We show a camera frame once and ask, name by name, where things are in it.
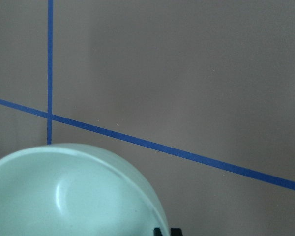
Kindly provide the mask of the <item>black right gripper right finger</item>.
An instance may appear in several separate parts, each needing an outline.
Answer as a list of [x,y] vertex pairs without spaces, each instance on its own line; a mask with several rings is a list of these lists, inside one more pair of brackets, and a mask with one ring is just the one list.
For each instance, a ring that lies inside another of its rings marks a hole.
[[181,228],[170,228],[171,236],[182,236]]

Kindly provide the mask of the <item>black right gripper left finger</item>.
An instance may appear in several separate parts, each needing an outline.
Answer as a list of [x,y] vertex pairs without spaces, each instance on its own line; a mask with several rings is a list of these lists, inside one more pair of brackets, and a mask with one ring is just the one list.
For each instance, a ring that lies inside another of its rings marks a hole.
[[162,236],[163,234],[162,234],[160,228],[154,228],[154,229],[153,229],[153,235],[154,235],[154,236]]

